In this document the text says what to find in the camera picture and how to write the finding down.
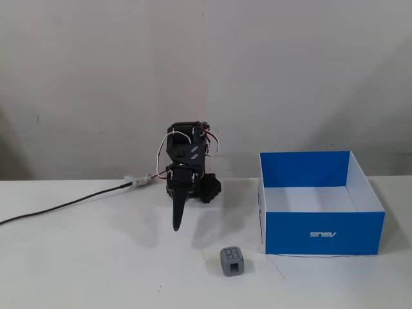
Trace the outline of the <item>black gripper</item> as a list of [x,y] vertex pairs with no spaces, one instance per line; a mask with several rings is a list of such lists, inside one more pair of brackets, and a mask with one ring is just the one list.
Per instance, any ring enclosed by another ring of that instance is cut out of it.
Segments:
[[[183,212],[187,196],[205,196],[205,164],[170,164],[166,168],[166,191],[173,197],[173,229],[177,232],[182,224]],[[174,192],[178,187],[182,189],[179,196]]]

